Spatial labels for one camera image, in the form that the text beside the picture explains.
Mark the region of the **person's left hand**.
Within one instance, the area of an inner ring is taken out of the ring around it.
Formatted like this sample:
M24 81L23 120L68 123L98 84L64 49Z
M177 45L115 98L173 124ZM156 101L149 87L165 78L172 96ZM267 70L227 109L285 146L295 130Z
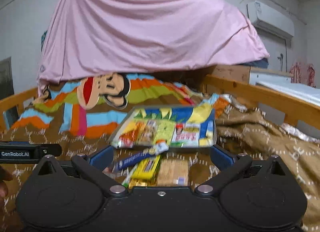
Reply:
M6 185L5 181L12 180L12 174L7 170L1 167L1 176L0 176L0 201L1 201L1 210L4 207L4 200L8 195L8 186Z

